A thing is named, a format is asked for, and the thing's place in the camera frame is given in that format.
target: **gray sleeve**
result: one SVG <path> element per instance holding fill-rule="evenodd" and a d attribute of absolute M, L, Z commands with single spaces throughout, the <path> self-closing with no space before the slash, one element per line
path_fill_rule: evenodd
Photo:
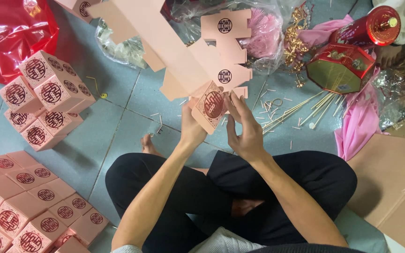
<path fill-rule="evenodd" d="M 142 251 L 134 245 L 124 245 L 112 251 L 112 253 L 142 253 Z"/>

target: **stack of pink boxes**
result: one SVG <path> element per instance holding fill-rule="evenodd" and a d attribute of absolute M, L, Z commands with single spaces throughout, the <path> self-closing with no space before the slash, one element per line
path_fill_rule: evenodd
<path fill-rule="evenodd" d="M 4 115 L 35 151 L 51 149 L 96 101 L 74 69 L 53 55 L 39 51 L 19 68 L 23 76 L 0 89 L 9 106 Z"/>
<path fill-rule="evenodd" d="M 107 224 L 25 151 L 0 155 L 0 253 L 89 253 Z"/>

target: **bare foot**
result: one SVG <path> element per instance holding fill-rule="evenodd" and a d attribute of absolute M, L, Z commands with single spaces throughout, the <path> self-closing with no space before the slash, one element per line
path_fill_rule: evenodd
<path fill-rule="evenodd" d="M 251 200 L 251 199 L 234 199 L 232 201 L 232 212 L 233 217 L 243 217 L 249 211 L 256 208 L 258 205 L 262 204 L 263 200 Z"/>
<path fill-rule="evenodd" d="M 151 141 L 151 136 L 149 134 L 146 134 L 145 136 L 143 136 L 143 138 L 140 139 L 140 143 L 142 144 L 142 153 L 150 153 L 150 154 L 164 157 L 154 147 L 154 144 Z"/>

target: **right hand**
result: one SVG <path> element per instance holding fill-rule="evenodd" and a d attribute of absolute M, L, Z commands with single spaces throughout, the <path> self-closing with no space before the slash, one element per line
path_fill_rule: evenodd
<path fill-rule="evenodd" d="M 254 119 L 244 97 L 238 98 L 231 91 L 230 96 L 225 96 L 225 105 L 230 112 L 226 125 L 229 146 L 250 164 L 262 159 L 267 155 L 263 148 L 262 127 Z M 238 136 L 235 132 L 235 121 L 243 126 L 243 133 Z"/>

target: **blue tile floor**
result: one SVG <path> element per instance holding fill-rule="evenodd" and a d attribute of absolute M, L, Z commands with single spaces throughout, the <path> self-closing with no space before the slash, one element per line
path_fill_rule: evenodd
<path fill-rule="evenodd" d="M 330 8 L 329 1 L 313 2 L 316 3 L 312 24 L 325 21 L 323 10 Z M 333 1 L 329 17 L 343 18 L 353 0 L 347 2 L 348 4 L 344 1 Z M 7 106 L 0 98 L 0 154 L 26 150 L 74 187 L 117 226 L 120 218 L 105 188 L 104 177 L 107 169 L 119 155 L 141 151 L 140 138 L 147 133 L 156 133 L 160 126 L 159 116 L 151 116 L 155 113 L 161 114 L 164 127 L 161 134 L 154 135 L 153 142 L 159 152 L 169 155 L 179 140 L 179 104 L 184 99 L 170 102 L 161 94 L 159 87 L 163 81 L 163 70 L 155 73 L 151 69 L 133 70 L 107 59 L 94 38 L 98 20 L 86 24 L 54 1 L 48 0 L 48 3 L 60 27 L 56 56 L 70 62 L 95 95 L 97 102 L 81 113 L 84 122 L 67 138 L 51 150 L 36 153 L 3 116 Z M 358 8 L 352 13 L 353 17 L 359 18 L 369 9 L 370 1 L 360 0 Z M 107 99 L 98 98 L 94 81 L 86 76 L 96 78 L 99 92 L 107 93 Z M 275 72 L 269 77 L 254 75 L 254 78 L 244 85 L 249 88 L 247 103 L 256 117 L 264 115 L 259 113 L 263 111 L 261 100 L 283 97 L 293 100 L 284 100 L 277 111 L 279 115 L 285 108 L 295 106 L 320 91 L 311 82 L 303 88 L 296 88 L 294 76 L 286 72 Z M 259 98 L 267 89 L 274 89 L 276 92 L 268 91 Z M 301 127 L 301 130 L 291 128 L 297 125 L 298 118 L 309 115 L 310 105 L 314 103 L 315 101 L 312 101 L 291 116 L 285 124 L 279 125 L 275 132 L 265 136 L 267 151 L 275 155 L 308 149 L 337 153 L 333 130 L 341 126 L 341 118 L 332 117 L 334 108 L 326 113 L 315 130 L 309 129 L 308 124 Z M 205 143 L 189 159 L 188 165 L 208 167 L 217 150 L 233 152 L 227 144 L 225 125 L 219 125 L 215 133 L 207 137 Z M 107 227 L 98 242 L 91 246 L 92 252 L 109 252 L 113 233 L 114 228 Z"/>

